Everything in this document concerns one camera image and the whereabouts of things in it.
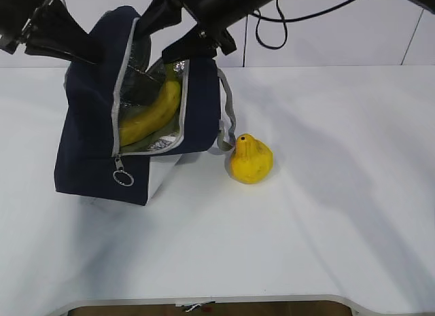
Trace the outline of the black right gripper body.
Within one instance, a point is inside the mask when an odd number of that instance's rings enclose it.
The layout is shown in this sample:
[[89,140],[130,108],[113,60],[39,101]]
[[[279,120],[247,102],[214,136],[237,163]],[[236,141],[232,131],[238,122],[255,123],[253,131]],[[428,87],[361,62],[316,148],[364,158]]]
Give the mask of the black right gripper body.
[[168,0],[184,8],[197,24],[224,30],[274,0]]

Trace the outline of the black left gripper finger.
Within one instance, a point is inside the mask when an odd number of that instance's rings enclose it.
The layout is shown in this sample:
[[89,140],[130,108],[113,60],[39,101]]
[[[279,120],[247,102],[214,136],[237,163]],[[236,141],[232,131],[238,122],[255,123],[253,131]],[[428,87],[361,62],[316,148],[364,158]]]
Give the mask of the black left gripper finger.
[[61,0],[51,0],[35,12],[25,29],[25,51],[30,56],[47,56],[99,64],[105,50],[71,16]]

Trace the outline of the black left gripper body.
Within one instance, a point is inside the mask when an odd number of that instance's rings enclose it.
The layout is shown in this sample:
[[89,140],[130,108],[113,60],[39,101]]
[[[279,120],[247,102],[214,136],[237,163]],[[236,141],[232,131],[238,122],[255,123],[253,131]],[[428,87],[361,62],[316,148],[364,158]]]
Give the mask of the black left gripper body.
[[1,50],[14,54],[28,21],[49,2],[51,0],[1,0]]

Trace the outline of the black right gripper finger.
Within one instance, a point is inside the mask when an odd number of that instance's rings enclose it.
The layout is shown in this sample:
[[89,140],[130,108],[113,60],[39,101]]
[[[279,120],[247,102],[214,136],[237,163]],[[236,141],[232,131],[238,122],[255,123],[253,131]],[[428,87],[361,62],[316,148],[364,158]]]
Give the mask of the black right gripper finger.
[[162,60],[169,64],[193,58],[215,58],[218,48],[224,55],[237,50],[235,40],[228,30],[207,29],[197,24],[162,51]]
[[152,0],[137,22],[137,36],[143,37],[181,22],[181,0]]

